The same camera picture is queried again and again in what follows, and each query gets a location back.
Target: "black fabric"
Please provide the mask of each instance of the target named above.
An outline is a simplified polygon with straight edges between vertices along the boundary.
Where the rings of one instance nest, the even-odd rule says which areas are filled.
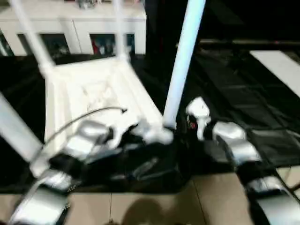
[[[96,58],[70,55],[56,59],[56,63]],[[3,71],[7,71],[7,79],[1,80],[0,91],[42,141],[45,129],[45,82],[36,61],[33,57],[8,57],[2,58],[0,64]],[[174,57],[163,54],[132,56],[131,64],[152,100],[163,112]],[[129,179],[127,167],[133,163],[132,157],[129,157],[131,154],[138,159],[133,163],[136,166],[142,164],[142,159],[149,161],[152,157],[150,155],[145,159],[140,152],[132,151],[118,158],[108,158],[103,165],[91,167],[93,172],[78,191],[114,189],[116,186],[111,186],[114,182],[109,178],[116,173],[122,174],[124,167],[126,179],[114,184],[119,182],[123,190],[139,192],[168,192],[168,189],[180,188],[192,174],[232,171],[218,146],[199,142],[195,131],[188,130],[185,108],[197,96],[203,97],[214,120],[233,121],[245,128],[250,141],[267,159],[267,166],[300,165],[300,99],[247,52],[200,50],[195,52],[190,64],[177,118],[175,142],[159,153],[159,163],[151,170],[152,174],[163,175],[143,181],[132,177]],[[20,181],[28,165],[3,139],[0,142],[4,152],[0,159],[0,191],[20,191],[23,187]],[[28,176],[27,180],[31,180],[30,173]]]
[[[263,162],[253,161],[246,162],[237,168],[236,174],[238,175],[243,186],[249,182],[269,176],[276,176],[277,172],[273,168],[267,168]]]
[[[76,180],[81,178],[86,167],[84,162],[64,153],[57,154],[49,160],[49,163],[51,168],[57,171],[63,171]]]

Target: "tiled floor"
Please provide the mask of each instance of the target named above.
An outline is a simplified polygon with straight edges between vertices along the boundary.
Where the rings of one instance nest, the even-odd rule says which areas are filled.
[[[284,177],[287,171],[279,173]],[[0,220],[7,221],[17,198],[0,195]],[[118,225],[252,225],[235,174],[195,177],[176,195],[74,194],[70,200],[67,225],[106,225],[110,220]]]

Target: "cabinet door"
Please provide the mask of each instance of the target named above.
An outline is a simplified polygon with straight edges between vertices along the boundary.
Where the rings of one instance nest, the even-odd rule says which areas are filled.
[[[51,43],[51,39],[60,39],[63,40],[62,43],[65,42],[67,44],[70,53],[81,53],[74,24],[71,20],[32,20],[32,24],[35,31],[42,34],[42,39],[48,49],[53,48],[49,44]],[[18,21],[0,21],[0,29],[14,55],[27,55],[27,53],[31,52],[28,48],[28,43],[23,36],[22,27]]]
[[[116,54],[116,41],[114,34],[90,34],[93,54],[113,56]],[[127,52],[135,53],[135,35],[126,34]]]
[[[111,52],[114,46],[114,20],[75,20],[75,28],[80,42],[82,53],[94,54]],[[146,53],[146,20],[126,20],[123,30],[127,35],[127,49],[136,54]]]

